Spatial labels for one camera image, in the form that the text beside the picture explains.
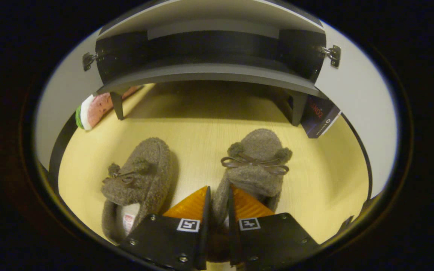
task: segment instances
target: curved black edge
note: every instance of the curved black edge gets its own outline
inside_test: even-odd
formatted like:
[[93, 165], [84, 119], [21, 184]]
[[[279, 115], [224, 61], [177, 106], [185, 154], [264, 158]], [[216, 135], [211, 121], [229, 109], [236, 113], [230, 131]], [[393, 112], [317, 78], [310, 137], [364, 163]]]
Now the curved black edge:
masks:
[[202, 215], [202, 227], [198, 237], [198, 248], [195, 256], [194, 266], [198, 270], [207, 269], [207, 246], [208, 246], [208, 235], [209, 235], [209, 223], [210, 223], [210, 186], [207, 186], [205, 192], [205, 203], [203, 205], [203, 215]]
[[51, 151], [50, 166], [48, 169], [48, 182], [50, 183], [50, 186], [53, 188], [55, 193], [58, 195], [58, 173], [60, 172], [61, 160], [71, 137], [75, 133], [76, 129], [78, 129], [78, 126], [76, 125], [75, 114], [76, 113], [73, 113], [73, 115], [71, 115], [71, 117], [61, 129], [60, 134], [56, 138], [55, 145], [53, 146], [53, 149]]
[[[59, 168], [60, 163], [61, 163], [61, 157], [59, 157], [59, 160], [56, 160], [56, 161], [59, 161], [59, 163], [57, 163], [57, 166]], [[53, 189], [53, 192], [55, 193], [55, 196], [57, 197], [58, 201], [63, 206], [63, 208], [65, 208], [65, 210], [70, 214], [71, 218], [76, 220], [85, 230], [87, 230], [87, 231], [89, 230], [89, 231], [93, 232], [93, 230], [91, 228], [86, 226], [86, 224], [83, 223], [83, 221], [81, 221], [81, 219], [79, 219], [75, 213], [73, 213], [71, 208], [66, 204], [65, 200], [59, 194], [58, 171], [56, 171], [56, 173], [54, 171], [53, 171], [53, 173], [51, 171], [49, 172], [48, 170], [46, 170], [46, 168], [43, 167], [43, 165], [41, 163], [38, 163], [38, 166], [43, 171], [43, 176], [46, 177], [46, 180], [47, 180], [48, 184], [50, 185], [50, 187]]]
[[369, 178], [369, 188], [368, 188], [368, 196], [366, 200], [370, 199], [370, 195], [372, 193], [372, 169], [370, 167], [370, 161], [369, 161], [369, 156], [367, 154], [366, 151], [366, 147], [364, 146], [361, 138], [359, 137], [358, 132], [356, 131], [356, 129], [354, 129], [354, 126], [351, 124], [351, 122], [347, 119], [346, 115], [344, 115], [344, 113], [341, 113], [341, 116], [343, 117], [343, 119], [346, 121], [347, 125], [349, 125], [349, 128], [351, 128], [352, 132], [354, 133], [354, 136], [356, 137], [356, 139], [358, 140], [359, 146], [361, 147], [362, 153], [364, 155], [364, 159], [366, 160], [366, 166], [368, 168], [368, 178]]
[[[115, 26], [116, 24], [118, 24], [119, 22], [133, 16], [134, 14], [137, 14], [138, 12], [144, 11], [148, 8], [159, 5], [159, 4], [164, 3], [166, 1], [167, 0], [150, 0], [149, 2], [146, 2], [146, 3], [143, 3], [142, 5], [139, 5], [138, 7], [134, 7], [133, 9], [123, 13], [122, 15], [113, 19], [109, 23], [105, 24], [100, 30], [100, 35], [103, 34], [104, 32], [106, 32], [108, 29]], [[295, 12], [295, 13], [303, 16], [303, 17], [306, 17], [310, 21], [315, 22], [316, 24], [322, 26], [322, 23], [320, 22], [318, 17], [315, 17], [314, 15], [311, 15], [308, 12], [306, 12], [306, 11], [304, 11], [304, 10], [302, 10], [302, 9], [300, 9], [300, 8], [290, 4], [290, 3], [287, 3], [287, 2], [282, 1], [282, 0], [266, 0], [266, 1], [269, 3], [272, 3], [272, 4], [279, 5], [283, 8], [288, 9], [288, 10], [291, 10], [291, 11], [293, 11], [293, 12]]]
[[235, 203], [234, 203], [234, 189], [230, 186], [228, 190], [228, 239], [230, 250], [230, 265], [235, 266], [241, 264], [242, 259], [242, 246], [239, 226], [236, 222]]

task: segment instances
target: yellow wooden floor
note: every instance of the yellow wooden floor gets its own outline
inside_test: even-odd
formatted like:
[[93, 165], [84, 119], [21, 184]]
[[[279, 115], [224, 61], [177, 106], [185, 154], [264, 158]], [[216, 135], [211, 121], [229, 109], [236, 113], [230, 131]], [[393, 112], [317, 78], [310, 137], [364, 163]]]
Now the yellow wooden floor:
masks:
[[[359, 214], [368, 193], [368, 173], [358, 141], [339, 117], [319, 139], [308, 139], [265, 96], [265, 87], [232, 82], [146, 85], [123, 103], [126, 119], [112, 110], [91, 131], [78, 129], [61, 161], [59, 191], [69, 208], [105, 238], [100, 192], [107, 167], [124, 164], [135, 146], [159, 137], [177, 161], [175, 180], [162, 211], [195, 190], [216, 189], [228, 147], [258, 128], [273, 130], [294, 155], [287, 164], [277, 213], [289, 212], [318, 243]], [[209, 270], [230, 270], [210, 264]]]

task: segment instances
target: book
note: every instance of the book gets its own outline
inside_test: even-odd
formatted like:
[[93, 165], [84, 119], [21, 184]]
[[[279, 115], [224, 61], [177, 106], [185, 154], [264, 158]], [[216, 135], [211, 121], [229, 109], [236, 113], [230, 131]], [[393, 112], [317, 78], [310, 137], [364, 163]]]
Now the book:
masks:
[[341, 110], [331, 100], [308, 96], [302, 114], [301, 125], [308, 138], [316, 139], [325, 134], [341, 115]]

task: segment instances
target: metal hinge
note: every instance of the metal hinge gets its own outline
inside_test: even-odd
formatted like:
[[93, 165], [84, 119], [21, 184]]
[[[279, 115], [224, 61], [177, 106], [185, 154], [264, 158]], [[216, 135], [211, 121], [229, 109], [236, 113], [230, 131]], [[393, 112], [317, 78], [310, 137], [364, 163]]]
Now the metal hinge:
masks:
[[321, 46], [319, 48], [319, 52], [330, 58], [330, 65], [332, 67], [339, 67], [339, 62], [341, 60], [341, 48], [339, 46], [334, 45], [331, 49]]
[[95, 61], [97, 57], [98, 57], [98, 53], [94, 55], [90, 55], [90, 53], [86, 53], [83, 55], [82, 61], [83, 61], [83, 69], [85, 70], [85, 72], [91, 68], [91, 64], [93, 63], [93, 61]]

